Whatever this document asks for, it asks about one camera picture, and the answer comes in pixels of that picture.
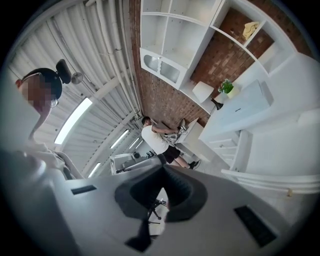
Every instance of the sneaker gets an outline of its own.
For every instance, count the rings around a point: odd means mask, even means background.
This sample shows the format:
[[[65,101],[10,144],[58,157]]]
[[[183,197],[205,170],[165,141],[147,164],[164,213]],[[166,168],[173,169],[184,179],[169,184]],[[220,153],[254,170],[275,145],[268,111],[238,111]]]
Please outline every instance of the sneaker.
[[[199,161],[193,161],[192,163],[189,163],[189,166],[190,166],[190,169],[194,169],[196,166],[197,166],[197,164],[199,163]]]

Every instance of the fluorescent light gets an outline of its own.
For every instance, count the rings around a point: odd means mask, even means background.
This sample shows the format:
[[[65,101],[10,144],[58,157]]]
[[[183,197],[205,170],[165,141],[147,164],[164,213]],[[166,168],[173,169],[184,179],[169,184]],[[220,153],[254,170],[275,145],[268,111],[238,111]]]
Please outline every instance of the fluorescent light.
[[[98,167],[99,167],[100,164],[101,164],[100,162],[98,162],[98,163],[96,164],[96,166],[93,168],[93,170],[92,170],[92,172],[90,173],[90,175],[89,175],[88,178],[90,178],[90,177],[95,173],[95,171],[98,169]]]
[[[75,125],[78,119],[82,114],[90,107],[92,101],[88,98],[85,98],[72,112],[69,118],[66,120],[61,130],[59,131],[57,137],[55,138],[55,144],[62,144],[70,132],[71,128]]]
[[[142,142],[144,142],[144,141],[141,141],[141,142],[138,144],[138,146],[136,146],[136,148],[135,148],[135,149],[137,149],[137,148],[140,146],[140,144],[141,144]]]
[[[139,140],[139,138],[137,138],[135,141],[134,141],[134,143],[132,143],[132,145],[129,147],[129,149],[131,149],[133,146],[134,146],[134,144],[136,144],[136,142]]]
[[[118,142],[129,132],[129,130],[125,130],[125,132],[116,140],[116,142],[110,147],[110,149],[113,149],[115,145],[118,144]]]

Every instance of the black vent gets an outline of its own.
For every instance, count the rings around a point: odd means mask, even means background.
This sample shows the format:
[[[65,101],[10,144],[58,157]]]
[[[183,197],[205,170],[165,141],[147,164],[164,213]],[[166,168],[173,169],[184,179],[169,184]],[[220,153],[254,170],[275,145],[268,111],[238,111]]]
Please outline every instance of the black vent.
[[[271,230],[249,207],[242,206],[234,209],[234,211],[260,247],[264,247],[276,239],[276,236],[271,232]]]
[[[79,188],[74,188],[71,189],[72,193],[74,195],[78,195],[78,194],[82,194],[82,193],[86,193],[92,190],[96,190],[97,188],[93,185],[89,185],[89,186],[83,186],[83,187],[79,187]]]

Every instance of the black hair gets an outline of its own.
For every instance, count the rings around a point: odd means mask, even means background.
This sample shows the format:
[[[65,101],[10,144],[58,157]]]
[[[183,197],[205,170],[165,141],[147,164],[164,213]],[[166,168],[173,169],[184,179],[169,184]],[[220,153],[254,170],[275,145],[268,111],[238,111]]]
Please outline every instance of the black hair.
[[[142,118],[141,122],[144,125],[146,123],[146,121],[148,121],[148,120],[151,121],[151,118],[149,116],[145,116],[144,118]]]
[[[55,66],[57,72],[53,71],[50,68],[37,68],[32,70],[28,74],[26,74],[22,80],[26,79],[27,77],[41,73],[44,76],[45,82],[50,83],[50,89],[52,94],[55,95],[56,99],[59,99],[62,93],[62,83],[69,84],[71,81],[71,73],[68,69],[67,63],[64,59],[58,61]]]

